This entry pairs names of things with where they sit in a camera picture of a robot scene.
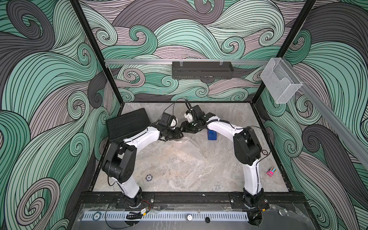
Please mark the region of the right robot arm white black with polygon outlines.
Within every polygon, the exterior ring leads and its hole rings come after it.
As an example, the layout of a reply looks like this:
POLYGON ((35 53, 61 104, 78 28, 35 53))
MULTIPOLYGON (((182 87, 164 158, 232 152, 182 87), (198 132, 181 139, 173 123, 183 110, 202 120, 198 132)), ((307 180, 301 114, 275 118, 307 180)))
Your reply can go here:
POLYGON ((244 201, 248 206, 254 206, 261 199, 263 188, 260 182, 259 163, 262 147, 251 127, 235 126, 229 121, 214 117, 209 121, 184 121, 180 128, 186 133, 197 133, 202 129, 208 129, 232 141, 235 157, 243 168, 244 201))

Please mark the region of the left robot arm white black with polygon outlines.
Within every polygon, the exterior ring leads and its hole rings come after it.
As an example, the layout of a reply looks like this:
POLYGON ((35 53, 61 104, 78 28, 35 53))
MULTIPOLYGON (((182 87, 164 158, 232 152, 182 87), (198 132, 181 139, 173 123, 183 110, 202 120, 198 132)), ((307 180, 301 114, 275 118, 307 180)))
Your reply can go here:
POLYGON ((137 154, 158 140, 179 140, 183 137, 180 128, 148 126, 142 132, 110 144, 101 169, 118 184, 123 194, 137 199, 141 188, 133 178, 137 154))

